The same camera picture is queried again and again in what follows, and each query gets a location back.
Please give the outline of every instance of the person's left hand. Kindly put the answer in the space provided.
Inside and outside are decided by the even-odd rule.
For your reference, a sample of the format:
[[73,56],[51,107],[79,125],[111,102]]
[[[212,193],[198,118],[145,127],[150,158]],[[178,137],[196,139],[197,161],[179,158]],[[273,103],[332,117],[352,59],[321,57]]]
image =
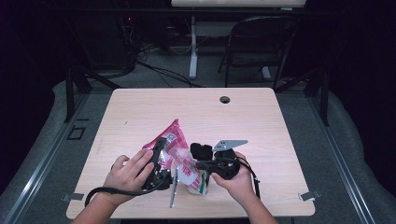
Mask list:
[[[131,159],[125,155],[119,156],[114,162],[110,173],[108,173],[103,187],[128,191],[141,190],[143,184],[154,168],[154,164],[152,162],[147,164],[152,155],[152,150],[140,150]],[[104,194],[106,195],[106,199],[115,206],[119,206],[133,198],[132,196],[120,194]]]

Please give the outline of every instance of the wrist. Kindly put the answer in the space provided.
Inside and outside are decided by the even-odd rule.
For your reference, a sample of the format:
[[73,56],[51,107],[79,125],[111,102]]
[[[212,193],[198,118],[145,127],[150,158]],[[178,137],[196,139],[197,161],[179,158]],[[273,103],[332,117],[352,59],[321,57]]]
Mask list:
[[101,205],[107,206],[109,209],[116,210],[120,206],[120,203],[116,203],[113,197],[117,197],[114,194],[99,192],[92,199],[92,202],[100,203]]
[[260,198],[257,197],[256,194],[244,194],[241,195],[242,197],[235,199],[241,206],[245,209],[247,209],[250,205],[256,204],[256,203],[262,203]]

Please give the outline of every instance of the wooden table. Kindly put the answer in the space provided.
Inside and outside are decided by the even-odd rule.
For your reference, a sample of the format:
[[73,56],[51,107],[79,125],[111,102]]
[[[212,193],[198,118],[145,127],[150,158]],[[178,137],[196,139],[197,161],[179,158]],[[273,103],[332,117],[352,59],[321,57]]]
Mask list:
[[[230,103],[219,98],[227,96]],[[311,216],[315,206],[303,202],[308,192],[289,132],[272,89],[118,89],[108,103],[67,216],[84,207],[90,190],[103,185],[115,159],[133,156],[175,119],[188,144],[214,146],[219,140],[248,140],[235,150],[247,156],[260,179],[262,201],[276,217]],[[177,186],[175,207],[169,208],[171,190],[156,190],[121,205],[113,218],[216,218],[246,217],[228,192],[210,180],[206,196]]]

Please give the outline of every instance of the silver metal tool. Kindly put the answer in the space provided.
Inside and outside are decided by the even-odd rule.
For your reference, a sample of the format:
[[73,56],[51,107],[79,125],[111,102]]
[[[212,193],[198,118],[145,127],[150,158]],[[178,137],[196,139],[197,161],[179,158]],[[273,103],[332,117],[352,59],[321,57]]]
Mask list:
[[248,140],[221,140],[213,147],[213,151],[225,151],[233,147],[239,147],[248,142]]
[[174,201],[175,201],[175,196],[176,196],[176,189],[177,189],[177,183],[178,183],[178,177],[177,177],[177,172],[178,172],[178,166],[175,167],[175,173],[174,173],[174,178],[173,178],[173,187],[172,187],[172,192],[171,192],[171,202],[169,204],[170,208],[173,208]]

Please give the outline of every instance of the plastic packaging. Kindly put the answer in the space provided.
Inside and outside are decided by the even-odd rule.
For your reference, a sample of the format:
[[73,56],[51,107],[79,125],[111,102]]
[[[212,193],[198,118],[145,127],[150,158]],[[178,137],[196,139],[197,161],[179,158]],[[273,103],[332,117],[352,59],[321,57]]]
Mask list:
[[143,149],[152,149],[159,137],[165,137],[167,139],[158,160],[162,169],[173,169],[178,166],[178,179],[181,183],[189,186],[189,192],[206,195],[207,172],[200,171],[196,168],[195,160],[190,153],[189,145],[178,124],[178,119],[175,119],[155,139],[145,144]]

